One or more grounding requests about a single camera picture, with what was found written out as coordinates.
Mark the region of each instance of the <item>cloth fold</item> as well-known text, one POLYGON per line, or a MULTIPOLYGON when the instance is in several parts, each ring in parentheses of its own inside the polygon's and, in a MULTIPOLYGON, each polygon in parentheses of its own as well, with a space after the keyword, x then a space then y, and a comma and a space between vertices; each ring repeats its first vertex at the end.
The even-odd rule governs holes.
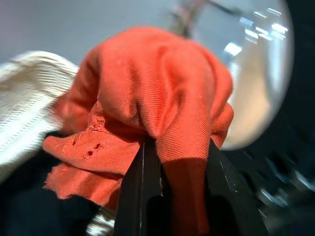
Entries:
POLYGON ((121 32, 93 48, 55 104, 66 138, 44 149, 63 161, 46 187, 116 209, 119 189, 146 135, 156 140, 172 189, 176 235, 209 233, 204 179, 210 139, 224 142, 232 80, 205 48, 152 27, 121 32))

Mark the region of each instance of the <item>blurry background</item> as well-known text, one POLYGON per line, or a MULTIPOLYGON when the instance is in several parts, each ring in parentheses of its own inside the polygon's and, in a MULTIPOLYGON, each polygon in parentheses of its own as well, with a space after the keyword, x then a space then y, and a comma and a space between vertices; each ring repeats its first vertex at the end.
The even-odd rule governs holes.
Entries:
MULTIPOLYGON (((137 25, 168 27, 178 0, 0 0, 0 63, 29 50, 58 54, 79 65, 86 52, 111 35, 137 25)), ((278 8, 278 1, 215 0, 231 10, 278 8)), ((196 38, 217 55, 243 37, 238 19, 207 7, 196 38)))

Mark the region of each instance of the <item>black fabric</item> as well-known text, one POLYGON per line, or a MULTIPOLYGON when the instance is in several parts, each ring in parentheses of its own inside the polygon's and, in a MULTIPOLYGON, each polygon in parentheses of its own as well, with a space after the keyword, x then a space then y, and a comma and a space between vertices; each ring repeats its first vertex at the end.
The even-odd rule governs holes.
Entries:
POLYGON ((80 236, 98 206, 78 196, 60 200, 43 189, 60 161, 41 150, 0 185, 1 236, 80 236))

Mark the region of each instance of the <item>orange cloth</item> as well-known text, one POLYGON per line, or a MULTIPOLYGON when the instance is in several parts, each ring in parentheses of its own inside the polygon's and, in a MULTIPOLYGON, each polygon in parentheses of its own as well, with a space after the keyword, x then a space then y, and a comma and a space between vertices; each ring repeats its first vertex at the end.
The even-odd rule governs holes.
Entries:
POLYGON ((221 147, 233 117, 232 81, 205 48, 150 27, 121 32, 85 57, 55 104, 73 135, 48 137, 63 161, 46 187, 115 209, 122 178, 145 135, 156 139, 173 194, 176 235, 207 235, 204 180, 210 138, 221 147))

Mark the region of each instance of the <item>white towel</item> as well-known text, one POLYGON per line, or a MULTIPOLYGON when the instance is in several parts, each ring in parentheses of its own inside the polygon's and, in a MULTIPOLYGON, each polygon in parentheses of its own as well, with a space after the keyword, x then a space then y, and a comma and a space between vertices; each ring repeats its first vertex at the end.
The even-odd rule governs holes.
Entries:
POLYGON ((0 65, 0 183, 41 148, 60 123, 50 105, 72 85, 78 67, 48 52, 27 52, 0 65))

